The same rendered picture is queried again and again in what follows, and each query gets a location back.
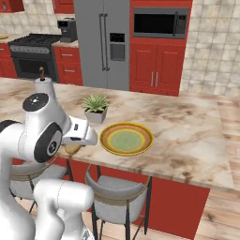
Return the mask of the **white bottle with brown cap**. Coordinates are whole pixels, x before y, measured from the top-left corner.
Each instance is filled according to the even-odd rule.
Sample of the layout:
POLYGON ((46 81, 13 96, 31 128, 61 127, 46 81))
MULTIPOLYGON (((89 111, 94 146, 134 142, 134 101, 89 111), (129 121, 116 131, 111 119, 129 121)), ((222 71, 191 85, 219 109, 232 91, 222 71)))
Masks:
POLYGON ((53 92, 52 79, 45 76, 44 67, 39 68, 39 77, 35 79, 35 90, 48 95, 53 92))

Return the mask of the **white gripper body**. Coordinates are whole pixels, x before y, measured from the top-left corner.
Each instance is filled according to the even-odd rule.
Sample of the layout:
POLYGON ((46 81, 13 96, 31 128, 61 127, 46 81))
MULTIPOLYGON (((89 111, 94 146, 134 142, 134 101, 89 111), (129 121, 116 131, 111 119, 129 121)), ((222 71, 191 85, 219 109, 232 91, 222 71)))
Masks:
POLYGON ((64 144, 96 145, 98 135, 89 125, 74 124, 64 136, 64 144))

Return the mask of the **black coffee machine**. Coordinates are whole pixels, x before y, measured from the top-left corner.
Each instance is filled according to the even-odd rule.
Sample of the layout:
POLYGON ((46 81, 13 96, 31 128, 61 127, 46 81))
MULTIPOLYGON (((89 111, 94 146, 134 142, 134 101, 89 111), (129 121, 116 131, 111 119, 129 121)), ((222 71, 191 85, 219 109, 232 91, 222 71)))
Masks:
POLYGON ((77 27, 74 18, 64 18, 57 21, 57 26, 61 30, 61 42, 71 43, 77 40, 77 27))

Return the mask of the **black microwave oven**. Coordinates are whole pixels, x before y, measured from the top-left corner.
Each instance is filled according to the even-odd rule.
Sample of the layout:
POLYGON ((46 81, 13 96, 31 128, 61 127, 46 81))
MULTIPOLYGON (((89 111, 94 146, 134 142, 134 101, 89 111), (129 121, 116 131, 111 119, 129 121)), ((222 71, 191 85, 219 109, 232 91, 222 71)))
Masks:
POLYGON ((188 7, 134 7, 133 36, 184 39, 188 14, 188 7))

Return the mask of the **grey fridge door with dispenser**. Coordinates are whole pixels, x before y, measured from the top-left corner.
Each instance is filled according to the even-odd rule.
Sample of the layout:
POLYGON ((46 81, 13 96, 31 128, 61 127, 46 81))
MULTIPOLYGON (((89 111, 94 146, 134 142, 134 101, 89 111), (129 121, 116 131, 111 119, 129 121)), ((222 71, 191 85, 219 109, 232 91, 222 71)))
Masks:
POLYGON ((104 0, 107 13, 108 88, 129 89, 129 0, 104 0))

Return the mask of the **red base cupboard run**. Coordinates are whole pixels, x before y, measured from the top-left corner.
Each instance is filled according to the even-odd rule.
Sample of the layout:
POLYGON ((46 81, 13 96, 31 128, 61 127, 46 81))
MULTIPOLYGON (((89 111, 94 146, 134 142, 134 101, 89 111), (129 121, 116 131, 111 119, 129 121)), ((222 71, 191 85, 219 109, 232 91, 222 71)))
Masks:
POLYGON ((59 82, 82 85, 83 77, 79 49, 55 47, 54 54, 58 69, 59 82))
POLYGON ((9 47, 6 43, 0 43, 0 77, 18 78, 9 47))

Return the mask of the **grey stool with black legs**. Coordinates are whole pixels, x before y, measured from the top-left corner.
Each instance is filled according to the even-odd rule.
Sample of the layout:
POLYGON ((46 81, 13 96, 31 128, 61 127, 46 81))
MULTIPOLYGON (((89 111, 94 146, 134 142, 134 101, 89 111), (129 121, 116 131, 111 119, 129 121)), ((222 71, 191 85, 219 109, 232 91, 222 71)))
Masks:
POLYGON ((97 181, 90 174, 91 165, 85 173, 85 183, 95 193, 92 204, 93 234, 96 240, 102 240, 103 226, 106 222, 124 225, 125 240, 135 240, 144 226, 147 233, 150 200, 152 193, 152 177, 146 183, 103 175, 97 166, 97 181))
POLYGON ((35 205, 33 191, 41 179, 62 179, 65 175, 73 180, 69 160, 66 159, 66 166, 56 165, 54 160, 51 163, 23 163, 13 165, 10 176, 10 192, 13 197, 32 200, 33 203, 29 212, 35 205))

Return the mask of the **red island base panel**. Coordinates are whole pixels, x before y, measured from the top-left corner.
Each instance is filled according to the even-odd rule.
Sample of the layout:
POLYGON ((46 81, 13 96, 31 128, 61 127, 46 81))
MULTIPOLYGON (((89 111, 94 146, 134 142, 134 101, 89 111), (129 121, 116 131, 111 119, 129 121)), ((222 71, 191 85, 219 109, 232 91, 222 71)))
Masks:
MULTIPOLYGON (((84 183, 88 163, 70 161, 73 179, 84 183)), ((134 182, 147 180, 146 175, 100 167, 101 174, 134 182)), ((194 240, 209 188, 196 187, 171 180, 152 178, 152 192, 148 227, 164 233, 194 240)))

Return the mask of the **black stove with oven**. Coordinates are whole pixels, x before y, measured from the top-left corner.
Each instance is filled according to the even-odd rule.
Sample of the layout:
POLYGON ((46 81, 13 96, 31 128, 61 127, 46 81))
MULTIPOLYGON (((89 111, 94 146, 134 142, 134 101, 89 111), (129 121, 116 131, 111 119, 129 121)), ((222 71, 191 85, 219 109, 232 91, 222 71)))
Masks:
POLYGON ((53 44, 59 41, 60 35, 33 34, 19 37, 7 45, 17 72, 21 79, 36 79, 39 68, 44 68, 44 75, 58 83, 53 44))

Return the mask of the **green plant in grey pot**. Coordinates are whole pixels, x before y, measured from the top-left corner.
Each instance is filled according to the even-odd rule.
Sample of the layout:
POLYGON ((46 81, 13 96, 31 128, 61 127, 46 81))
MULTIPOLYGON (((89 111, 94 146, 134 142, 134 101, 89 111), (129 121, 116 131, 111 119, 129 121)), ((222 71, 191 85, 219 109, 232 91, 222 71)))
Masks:
POLYGON ((91 123, 100 124, 106 118, 108 102, 106 97, 100 95, 91 95, 82 100, 84 114, 91 123))

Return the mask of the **red wall cupboard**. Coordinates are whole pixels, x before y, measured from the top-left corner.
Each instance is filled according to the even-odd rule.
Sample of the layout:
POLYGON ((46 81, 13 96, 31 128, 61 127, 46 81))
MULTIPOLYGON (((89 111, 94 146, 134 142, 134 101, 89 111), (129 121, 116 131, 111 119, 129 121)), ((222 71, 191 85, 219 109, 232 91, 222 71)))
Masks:
POLYGON ((53 10, 57 14, 74 14, 73 0, 52 0, 53 10))
POLYGON ((23 0, 0 0, 0 12, 14 13, 24 11, 23 0))

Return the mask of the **yellow orange green plate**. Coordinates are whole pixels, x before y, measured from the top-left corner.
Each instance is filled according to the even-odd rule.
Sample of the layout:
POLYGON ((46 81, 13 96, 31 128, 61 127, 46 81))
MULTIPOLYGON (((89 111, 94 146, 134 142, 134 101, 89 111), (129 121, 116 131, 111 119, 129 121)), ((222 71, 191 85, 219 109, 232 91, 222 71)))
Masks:
POLYGON ((154 142, 154 136, 144 125, 119 122, 104 128, 99 135, 99 142, 112 154, 130 157, 147 151, 154 142))

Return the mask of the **tan hot dog bun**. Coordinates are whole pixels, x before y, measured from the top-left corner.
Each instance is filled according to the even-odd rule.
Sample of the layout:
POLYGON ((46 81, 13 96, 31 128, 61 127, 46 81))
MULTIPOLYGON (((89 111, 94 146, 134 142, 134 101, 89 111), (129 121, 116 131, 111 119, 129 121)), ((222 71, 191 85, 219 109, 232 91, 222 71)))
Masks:
POLYGON ((73 156, 81 149, 81 146, 79 144, 65 144, 64 149, 70 156, 73 156))

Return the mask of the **red tall cupboard unit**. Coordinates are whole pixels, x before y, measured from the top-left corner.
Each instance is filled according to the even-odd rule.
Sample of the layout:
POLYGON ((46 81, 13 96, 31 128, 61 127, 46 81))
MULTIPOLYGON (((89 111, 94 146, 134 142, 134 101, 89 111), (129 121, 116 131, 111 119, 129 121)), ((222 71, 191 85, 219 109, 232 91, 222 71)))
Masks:
POLYGON ((134 92, 177 96, 184 64, 192 0, 131 0, 129 84, 134 92), (184 39, 134 37, 133 8, 189 8, 184 39))

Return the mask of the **grey fridge left door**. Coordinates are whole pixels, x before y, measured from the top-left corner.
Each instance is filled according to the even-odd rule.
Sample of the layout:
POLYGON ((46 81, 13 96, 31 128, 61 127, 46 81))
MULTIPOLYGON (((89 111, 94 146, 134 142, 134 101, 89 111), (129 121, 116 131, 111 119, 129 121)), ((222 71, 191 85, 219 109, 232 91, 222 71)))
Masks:
POLYGON ((74 0, 75 17, 84 86, 106 88, 106 70, 102 71, 99 20, 102 0, 74 0))

